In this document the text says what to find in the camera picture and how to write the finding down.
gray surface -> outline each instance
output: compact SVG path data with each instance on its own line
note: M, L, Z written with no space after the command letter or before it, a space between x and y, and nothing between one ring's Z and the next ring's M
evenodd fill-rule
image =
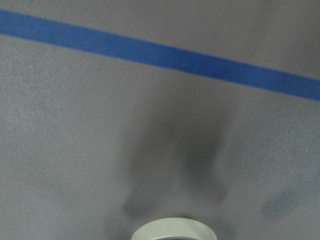
M0 8L320 79L317 1ZM319 102L3 35L0 56L1 240L125 240L171 216L319 238Z

